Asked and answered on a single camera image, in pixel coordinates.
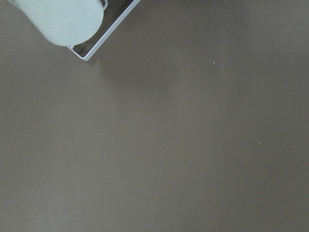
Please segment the mint green cup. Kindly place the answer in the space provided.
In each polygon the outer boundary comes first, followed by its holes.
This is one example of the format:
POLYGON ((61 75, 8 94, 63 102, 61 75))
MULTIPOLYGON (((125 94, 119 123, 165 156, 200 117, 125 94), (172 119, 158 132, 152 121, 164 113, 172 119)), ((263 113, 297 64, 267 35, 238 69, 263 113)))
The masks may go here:
POLYGON ((11 0, 38 31, 59 46, 82 44, 99 30, 107 0, 11 0))

